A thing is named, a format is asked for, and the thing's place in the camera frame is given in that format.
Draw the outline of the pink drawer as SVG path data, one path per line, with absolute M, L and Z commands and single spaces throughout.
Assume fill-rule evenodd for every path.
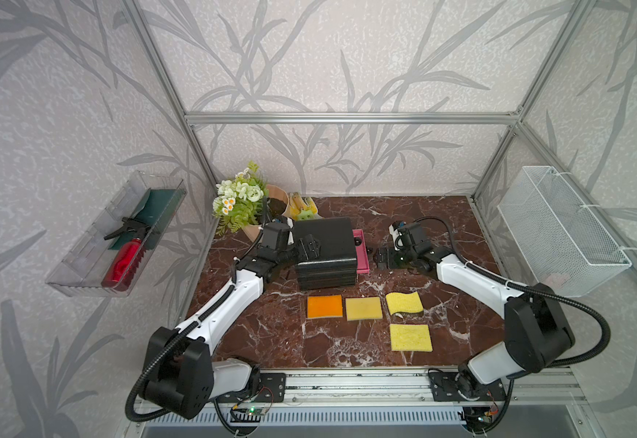
M 353 229 L 352 234 L 357 255 L 357 274 L 368 275 L 371 273 L 371 250 L 367 247 L 364 232 L 361 229 Z

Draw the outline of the black drawer cabinet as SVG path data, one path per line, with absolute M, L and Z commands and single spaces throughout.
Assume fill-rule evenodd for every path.
M 318 258 L 296 265 L 301 290 L 352 287 L 357 280 L 357 251 L 351 219 L 332 217 L 294 224 L 295 237 L 311 235 L 318 243 Z

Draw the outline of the yellow wavy scrub sponge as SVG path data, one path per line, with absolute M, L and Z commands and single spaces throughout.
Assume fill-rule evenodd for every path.
M 388 310 L 394 314 L 419 314 L 424 311 L 424 306 L 418 292 L 389 293 L 385 297 Z

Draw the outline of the orange sponge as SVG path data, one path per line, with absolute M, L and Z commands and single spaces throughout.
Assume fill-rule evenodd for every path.
M 309 297 L 308 319 L 332 319 L 343 316 L 343 299 L 340 295 Z

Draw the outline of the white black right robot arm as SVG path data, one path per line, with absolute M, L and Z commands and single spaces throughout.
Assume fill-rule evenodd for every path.
M 395 222 L 389 234 L 393 247 L 380 250 L 382 265 L 434 277 L 483 303 L 504 321 L 504 340 L 459 367 L 464 385 L 475 388 L 519 373 L 538 373 L 574 346 L 561 303 L 548 287 L 537 285 L 524 292 L 521 284 L 496 276 L 452 248 L 436 246 L 420 224 Z

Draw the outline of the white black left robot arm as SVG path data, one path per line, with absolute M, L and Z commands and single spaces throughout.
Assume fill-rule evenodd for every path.
M 126 418 L 145 423 L 173 412 L 192 419 L 207 403 L 245 390 L 253 366 L 236 359 L 214 361 L 216 347 L 282 269 L 319 257 L 320 241 L 314 235 L 301 237 L 289 223 L 264 226 L 251 248 L 234 259 L 227 283 L 201 310 L 173 329 L 154 332 L 142 373 L 125 402 Z

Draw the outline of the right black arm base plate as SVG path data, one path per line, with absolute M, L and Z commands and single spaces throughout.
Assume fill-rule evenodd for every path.
M 506 399 L 506 388 L 500 380 L 484 385 L 476 379 L 463 377 L 459 372 L 440 369 L 429 369 L 426 377 L 435 402 L 498 403 Z

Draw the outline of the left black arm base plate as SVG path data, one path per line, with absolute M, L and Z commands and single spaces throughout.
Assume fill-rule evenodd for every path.
M 287 390 L 287 374 L 283 372 L 259 372 L 251 375 L 247 386 L 238 392 L 228 392 L 216 399 L 220 403 L 282 403 Z

